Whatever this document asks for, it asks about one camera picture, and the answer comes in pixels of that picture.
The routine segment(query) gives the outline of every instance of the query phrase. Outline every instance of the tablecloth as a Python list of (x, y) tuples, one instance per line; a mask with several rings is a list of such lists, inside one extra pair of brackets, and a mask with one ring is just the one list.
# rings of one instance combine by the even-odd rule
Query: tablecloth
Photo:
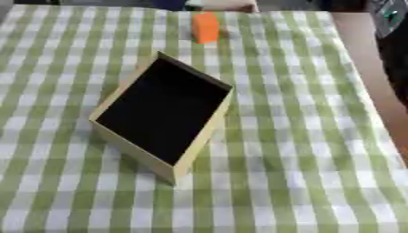
[[(408, 174), (329, 13), (15, 5), (0, 27), (3, 232), (408, 232)], [(160, 50), (236, 87), (176, 187), (92, 131)]]

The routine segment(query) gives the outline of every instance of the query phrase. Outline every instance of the green gingham tablecloth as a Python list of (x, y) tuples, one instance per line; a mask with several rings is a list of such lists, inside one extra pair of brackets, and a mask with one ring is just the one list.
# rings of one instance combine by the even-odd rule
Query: green gingham tablecloth
[[(16, 5), (0, 28), (3, 232), (408, 232), (408, 173), (328, 13)], [(177, 187), (92, 131), (161, 50), (236, 87)]]

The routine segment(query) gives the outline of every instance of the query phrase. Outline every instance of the orange block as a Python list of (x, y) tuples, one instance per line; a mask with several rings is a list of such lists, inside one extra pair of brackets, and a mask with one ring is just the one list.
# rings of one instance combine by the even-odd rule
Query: orange block
[(219, 22), (212, 12), (194, 15), (192, 19), (193, 34), (200, 44), (216, 41), (219, 37)]

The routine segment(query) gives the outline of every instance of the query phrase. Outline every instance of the open box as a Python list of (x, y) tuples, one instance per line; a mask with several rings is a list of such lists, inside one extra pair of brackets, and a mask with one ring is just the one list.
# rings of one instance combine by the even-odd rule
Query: open box
[(107, 142), (175, 184), (227, 112), (232, 90), (157, 52), (89, 120)]

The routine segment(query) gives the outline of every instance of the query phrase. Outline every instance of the box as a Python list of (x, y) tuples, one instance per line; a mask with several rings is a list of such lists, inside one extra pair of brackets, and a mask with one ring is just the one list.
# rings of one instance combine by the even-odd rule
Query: box
[(176, 184), (227, 112), (232, 91), (158, 52), (89, 120), (107, 142)]

